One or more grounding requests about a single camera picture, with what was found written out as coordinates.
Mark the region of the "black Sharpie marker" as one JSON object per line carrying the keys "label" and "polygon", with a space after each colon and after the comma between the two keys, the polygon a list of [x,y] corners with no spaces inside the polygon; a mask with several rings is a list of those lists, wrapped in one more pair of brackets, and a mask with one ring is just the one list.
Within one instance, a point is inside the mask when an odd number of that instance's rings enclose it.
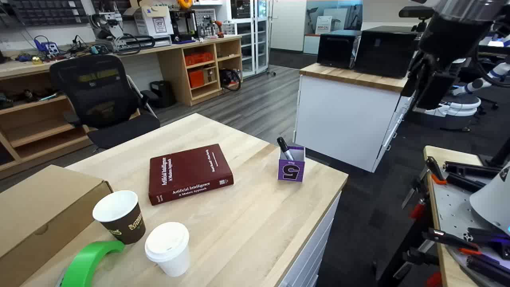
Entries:
{"label": "black Sharpie marker", "polygon": [[286,155],[286,158],[288,158],[289,161],[296,161],[294,156],[292,156],[292,153],[291,153],[291,150],[289,150],[289,147],[288,147],[286,139],[284,139],[284,137],[278,137],[278,144],[280,144],[280,147],[281,147],[281,152]]}

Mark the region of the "purple and white cube box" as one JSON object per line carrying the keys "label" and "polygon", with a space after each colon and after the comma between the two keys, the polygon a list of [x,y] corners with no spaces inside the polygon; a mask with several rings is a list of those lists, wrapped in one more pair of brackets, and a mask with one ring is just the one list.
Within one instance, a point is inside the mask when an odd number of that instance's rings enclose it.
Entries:
{"label": "purple and white cube box", "polygon": [[281,153],[278,179],[288,182],[302,182],[305,177],[307,148],[289,147]]}

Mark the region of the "small black box appliance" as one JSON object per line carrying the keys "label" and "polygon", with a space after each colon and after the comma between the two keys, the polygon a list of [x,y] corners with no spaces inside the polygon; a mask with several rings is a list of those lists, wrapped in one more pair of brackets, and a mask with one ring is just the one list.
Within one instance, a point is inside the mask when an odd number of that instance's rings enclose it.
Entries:
{"label": "small black box appliance", "polygon": [[356,40],[358,34],[323,34],[320,42],[318,62],[321,66],[348,69],[353,61]]}

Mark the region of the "black microwave box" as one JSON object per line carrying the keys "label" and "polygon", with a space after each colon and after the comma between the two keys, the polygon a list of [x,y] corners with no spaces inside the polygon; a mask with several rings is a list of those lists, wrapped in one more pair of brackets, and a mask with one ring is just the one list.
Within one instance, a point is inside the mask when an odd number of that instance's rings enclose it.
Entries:
{"label": "black microwave box", "polygon": [[417,51],[417,37],[410,27],[380,26],[361,34],[355,69],[390,78],[404,78]]}

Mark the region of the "brown cardboard box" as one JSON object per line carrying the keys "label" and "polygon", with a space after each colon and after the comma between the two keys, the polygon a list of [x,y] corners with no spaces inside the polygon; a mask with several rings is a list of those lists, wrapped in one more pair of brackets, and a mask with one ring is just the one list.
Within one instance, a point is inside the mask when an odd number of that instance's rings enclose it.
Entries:
{"label": "brown cardboard box", "polygon": [[49,166],[0,193],[0,287],[20,287],[93,223],[108,180]]}

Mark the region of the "orange storage bin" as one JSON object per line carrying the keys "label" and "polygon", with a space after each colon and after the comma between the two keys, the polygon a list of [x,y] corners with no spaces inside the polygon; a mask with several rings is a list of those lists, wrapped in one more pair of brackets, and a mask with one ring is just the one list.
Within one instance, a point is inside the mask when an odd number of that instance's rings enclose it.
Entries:
{"label": "orange storage bin", "polygon": [[202,88],[206,83],[203,69],[190,70],[189,78],[192,88]]}

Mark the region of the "dark red hardcover book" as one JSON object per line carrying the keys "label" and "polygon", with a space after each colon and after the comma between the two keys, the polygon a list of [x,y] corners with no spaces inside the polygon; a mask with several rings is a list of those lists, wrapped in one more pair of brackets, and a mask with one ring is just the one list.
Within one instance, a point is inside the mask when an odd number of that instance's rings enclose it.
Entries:
{"label": "dark red hardcover book", "polygon": [[235,184],[219,144],[151,160],[149,200],[154,206]]}

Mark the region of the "white cabinet with wood top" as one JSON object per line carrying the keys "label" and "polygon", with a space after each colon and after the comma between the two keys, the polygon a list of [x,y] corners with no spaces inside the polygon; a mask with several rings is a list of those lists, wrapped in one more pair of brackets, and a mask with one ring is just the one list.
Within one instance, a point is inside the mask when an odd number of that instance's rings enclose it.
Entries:
{"label": "white cabinet with wood top", "polygon": [[302,69],[296,142],[375,172],[410,109],[404,86],[404,78],[321,64]]}

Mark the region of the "black waste bin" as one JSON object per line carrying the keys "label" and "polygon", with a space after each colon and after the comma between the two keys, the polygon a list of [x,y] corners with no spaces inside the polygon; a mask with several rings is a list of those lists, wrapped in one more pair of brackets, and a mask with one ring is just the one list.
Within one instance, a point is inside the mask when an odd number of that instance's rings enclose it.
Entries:
{"label": "black waste bin", "polygon": [[176,104],[174,91],[170,82],[152,82],[151,89],[157,94],[155,104],[159,107],[170,107]]}

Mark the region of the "white lidded paper cup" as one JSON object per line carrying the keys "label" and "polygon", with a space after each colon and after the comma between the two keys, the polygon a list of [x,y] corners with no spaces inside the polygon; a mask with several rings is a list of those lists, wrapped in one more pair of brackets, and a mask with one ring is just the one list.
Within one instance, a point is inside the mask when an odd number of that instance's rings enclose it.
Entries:
{"label": "white lidded paper cup", "polygon": [[146,239],[146,255],[168,276],[179,278],[190,270],[190,231],[184,223],[159,225]]}

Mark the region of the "brown open paper cup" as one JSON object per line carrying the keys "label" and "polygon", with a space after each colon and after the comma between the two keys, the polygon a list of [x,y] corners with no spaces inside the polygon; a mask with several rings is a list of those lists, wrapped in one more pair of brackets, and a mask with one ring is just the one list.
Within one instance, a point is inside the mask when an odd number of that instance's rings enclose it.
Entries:
{"label": "brown open paper cup", "polygon": [[125,244],[135,244],[146,235],[139,196],[131,190],[120,190],[104,196],[93,207],[93,219]]}

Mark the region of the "black mesh office chair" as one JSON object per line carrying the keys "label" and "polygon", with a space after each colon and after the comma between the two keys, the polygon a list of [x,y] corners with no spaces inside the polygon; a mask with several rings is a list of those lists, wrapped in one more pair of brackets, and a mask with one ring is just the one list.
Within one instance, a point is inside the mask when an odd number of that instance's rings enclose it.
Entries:
{"label": "black mesh office chair", "polygon": [[60,61],[50,67],[50,75],[100,148],[117,147],[162,126],[117,56]]}

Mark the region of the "green tape roll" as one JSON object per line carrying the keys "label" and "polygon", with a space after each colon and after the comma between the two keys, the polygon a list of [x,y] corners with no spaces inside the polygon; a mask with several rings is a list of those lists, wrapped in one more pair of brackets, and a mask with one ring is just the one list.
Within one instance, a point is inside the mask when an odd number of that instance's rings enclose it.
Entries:
{"label": "green tape roll", "polygon": [[125,251],[122,241],[96,241],[85,246],[65,271],[60,287],[92,287],[103,260]]}

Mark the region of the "wooden side table with clamps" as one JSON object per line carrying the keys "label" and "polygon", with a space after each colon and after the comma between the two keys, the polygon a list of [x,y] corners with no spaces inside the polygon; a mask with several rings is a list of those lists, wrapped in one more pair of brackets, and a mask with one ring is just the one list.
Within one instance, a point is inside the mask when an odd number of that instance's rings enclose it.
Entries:
{"label": "wooden side table with clamps", "polygon": [[477,155],[428,145],[425,168],[410,192],[420,195],[412,230],[378,284],[399,286],[415,266],[437,263],[444,287],[509,287],[509,235],[471,206],[471,196],[503,168]]}

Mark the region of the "white cone lamp shade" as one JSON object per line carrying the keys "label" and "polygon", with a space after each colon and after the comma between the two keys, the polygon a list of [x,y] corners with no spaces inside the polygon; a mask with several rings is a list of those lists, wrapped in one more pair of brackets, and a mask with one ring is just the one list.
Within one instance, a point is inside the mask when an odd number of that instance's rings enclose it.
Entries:
{"label": "white cone lamp shade", "polygon": [[510,163],[471,196],[471,206],[484,220],[510,235]]}

